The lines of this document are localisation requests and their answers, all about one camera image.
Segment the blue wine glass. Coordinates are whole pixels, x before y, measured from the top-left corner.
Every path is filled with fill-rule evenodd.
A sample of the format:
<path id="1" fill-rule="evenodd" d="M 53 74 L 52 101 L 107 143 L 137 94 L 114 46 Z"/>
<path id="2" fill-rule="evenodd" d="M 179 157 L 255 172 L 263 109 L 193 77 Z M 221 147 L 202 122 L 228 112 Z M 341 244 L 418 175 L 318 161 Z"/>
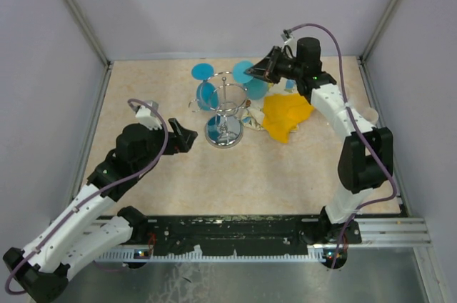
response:
<path id="1" fill-rule="evenodd" d="M 233 66 L 232 75 L 237 83 L 247 89 L 247 96 L 250 100 L 259 100 L 266 95 L 268 84 L 245 73 L 252 66 L 253 63 L 250 61 L 240 61 Z"/>
<path id="2" fill-rule="evenodd" d="M 209 111 L 217 106 L 218 99 L 213 94 L 215 86 L 209 81 L 214 74 L 214 68 L 207 63 L 197 64 L 191 70 L 192 77 L 201 82 L 196 90 L 196 101 L 202 110 Z"/>

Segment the clear wine glass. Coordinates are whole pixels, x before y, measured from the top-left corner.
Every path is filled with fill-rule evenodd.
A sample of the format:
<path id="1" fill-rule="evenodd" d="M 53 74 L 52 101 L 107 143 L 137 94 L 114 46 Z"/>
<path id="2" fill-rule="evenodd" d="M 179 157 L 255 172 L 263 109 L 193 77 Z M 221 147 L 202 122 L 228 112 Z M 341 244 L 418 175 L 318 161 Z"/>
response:
<path id="1" fill-rule="evenodd" d="M 360 115 L 372 125 L 377 125 L 379 115 L 378 112 L 371 107 L 364 107 L 360 110 Z"/>
<path id="2" fill-rule="evenodd" d="M 351 92 L 349 92 L 349 91 L 346 92 L 346 98 L 344 98 L 343 101 L 345 102 L 346 106 L 349 106 L 352 109 L 357 109 L 358 106 L 359 106 L 358 97 L 352 91 Z"/>

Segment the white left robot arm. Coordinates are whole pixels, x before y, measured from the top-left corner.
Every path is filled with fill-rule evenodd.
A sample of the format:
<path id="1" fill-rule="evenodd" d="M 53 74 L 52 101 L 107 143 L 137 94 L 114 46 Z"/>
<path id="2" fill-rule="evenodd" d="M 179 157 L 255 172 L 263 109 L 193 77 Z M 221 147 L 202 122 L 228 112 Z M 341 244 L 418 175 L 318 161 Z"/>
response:
<path id="1" fill-rule="evenodd" d="M 35 240 L 5 252 L 3 260 L 9 270 L 6 292 L 15 293 L 10 284 L 16 281 L 21 294 L 28 294 L 35 302 L 52 302 L 76 274 L 105 251 L 143 242 L 149 234 L 148 219 L 132 206 L 120 209 L 97 232 L 83 233 L 151 171 L 161 156 L 189 152 L 197 136 L 175 118 L 157 129 L 140 123 L 125 126 L 114 149 L 89 175 L 70 205 Z"/>

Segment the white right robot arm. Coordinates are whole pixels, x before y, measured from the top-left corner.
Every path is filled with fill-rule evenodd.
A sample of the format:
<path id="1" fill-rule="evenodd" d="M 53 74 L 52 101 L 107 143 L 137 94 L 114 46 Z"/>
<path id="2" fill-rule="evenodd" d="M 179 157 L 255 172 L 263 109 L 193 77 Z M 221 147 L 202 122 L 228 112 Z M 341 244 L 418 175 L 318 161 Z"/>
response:
<path id="1" fill-rule="evenodd" d="M 347 101 L 343 82 L 323 70 L 320 41 L 300 38 L 295 55 L 290 47 L 274 46 L 245 74 L 277 84 L 295 81 L 298 93 L 320 112 L 343 142 L 338 161 L 339 188 L 319 214 L 317 222 L 301 231 L 308 244 L 333 243 L 344 234 L 344 224 L 353 218 L 374 189 L 393 174 L 393 135 L 367 121 Z"/>

